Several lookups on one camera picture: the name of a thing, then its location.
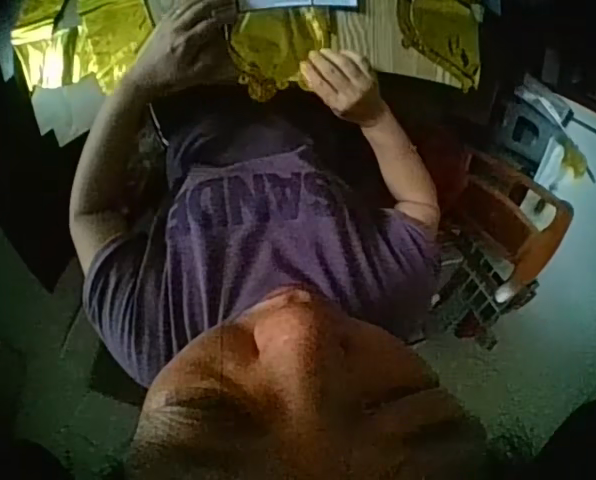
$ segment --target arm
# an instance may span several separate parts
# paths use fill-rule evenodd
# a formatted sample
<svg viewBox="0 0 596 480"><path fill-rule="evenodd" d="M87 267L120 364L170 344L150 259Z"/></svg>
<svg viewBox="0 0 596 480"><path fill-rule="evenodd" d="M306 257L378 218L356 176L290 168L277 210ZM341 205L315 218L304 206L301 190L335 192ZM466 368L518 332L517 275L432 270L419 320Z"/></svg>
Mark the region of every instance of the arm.
<svg viewBox="0 0 596 480"><path fill-rule="evenodd" d="M309 86L339 117L358 124L371 145L395 208L434 236L440 217L436 189L389 107L368 62L359 55L324 49L301 64Z"/></svg>
<svg viewBox="0 0 596 480"><path fill-rule="evenodd" d="M85 273L94 255L128 229L120 212L127 160L148 98L124 80L104 103L83 148L69 204L69 228Z"/></svg>
<svg viewBox="0 0 596 480"><path fill-rule="evenodd" d="M121 192L146 105L159 95L200 83L211 72L215 52L205 47L234 15L231 0L183 2L163 17L103 105L80 157L69 206L71 237L85 274L96 253L129 228L120 211Z"/></svg>
<svg viewBox="0 0 596 480"><path fill-rule="evenodd" d="M362 131L376 154L387 188L398 202L396 210L435 235L440 221L436 187L396 118L387 109L375 125Z"/></svg>

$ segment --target orange chair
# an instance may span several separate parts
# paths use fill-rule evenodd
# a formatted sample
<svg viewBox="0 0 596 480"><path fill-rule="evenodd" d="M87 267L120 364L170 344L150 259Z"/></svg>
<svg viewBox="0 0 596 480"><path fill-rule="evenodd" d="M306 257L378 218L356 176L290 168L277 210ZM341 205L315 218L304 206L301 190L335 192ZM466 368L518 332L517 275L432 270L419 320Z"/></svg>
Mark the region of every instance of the orange chair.
<svg viewBox="0 0 596 480"><path fill-rule="evenodd" d="M468 233L488 253L514 266L495 292L504 303L535 280L554 256L573 219L572 206L557 198L507 162L476 150L469 155L462 192L446 212L448 225ZM528 192L555 208L553 221L540 231L520 209Z"/></svg>

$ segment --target gold foil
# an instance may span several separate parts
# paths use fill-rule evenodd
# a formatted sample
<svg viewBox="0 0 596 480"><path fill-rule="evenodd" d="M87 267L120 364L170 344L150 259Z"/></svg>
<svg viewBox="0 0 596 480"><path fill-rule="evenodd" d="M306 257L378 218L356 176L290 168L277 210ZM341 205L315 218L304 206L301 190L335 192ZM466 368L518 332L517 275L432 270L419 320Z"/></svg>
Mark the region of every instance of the gold foil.
<svg viewBox="0 0 596 480"><path fill-rule="evenodd" d="M242 14L230 35L230 54L254 100L266 102L290 82L304 85L300 62L330 45L328 12L274 9Z"/></svg>
<svg viewBox="0 0 596 480"><path fill-rule="evenodd" d="M457 78L463 91L480 81L479 23L464 5L475 0L399 0L403 46L413 47Z"/></svg>
<svg viewBox="0 0 596 480"><path fill-rule="evenodd" d="M12 32L29 90L76 83L93 73L111 93L152 31L142 0L80 0L81 25L58 31L53 24L62 0L58 9L49 8L55 3L27 0L27 13ZM30 24L30 18L37 21Z"/></svg>

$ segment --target hand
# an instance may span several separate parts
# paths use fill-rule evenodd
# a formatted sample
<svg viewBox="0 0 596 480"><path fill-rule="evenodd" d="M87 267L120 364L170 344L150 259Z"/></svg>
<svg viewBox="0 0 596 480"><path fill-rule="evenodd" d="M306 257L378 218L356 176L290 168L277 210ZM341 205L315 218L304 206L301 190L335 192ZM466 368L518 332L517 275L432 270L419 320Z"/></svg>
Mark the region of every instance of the hand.
<svg viewBox="0 0 596 480"><path fill-rule="evenodd" d="M148 98L198 85L220 67L221 27L236 18L233 0L178 0L143 47L128 81Z"/></svg>
<svg viewBox="0 0 596 480"><path fill-rule="evenodd" d="M369 62L357 53L313 51L300 70L309 87L344 120L372 127L389 110Z"/></svg>

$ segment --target wooden table surface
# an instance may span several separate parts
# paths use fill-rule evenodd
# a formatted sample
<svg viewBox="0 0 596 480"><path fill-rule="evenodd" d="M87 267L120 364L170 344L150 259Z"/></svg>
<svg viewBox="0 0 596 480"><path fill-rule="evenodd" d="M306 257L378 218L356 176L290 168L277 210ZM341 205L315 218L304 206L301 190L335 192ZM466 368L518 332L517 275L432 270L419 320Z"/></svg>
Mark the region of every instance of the wooden table surface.
<svg viewBox="0 0 596 480"><path fill-rule="evenodd" d="M413 48L402 46L397 0L365 0L364 12L337 10L333 48L354 50L367 57L381 72L396 73L444 83L457 88L460 82Z"/></svg>

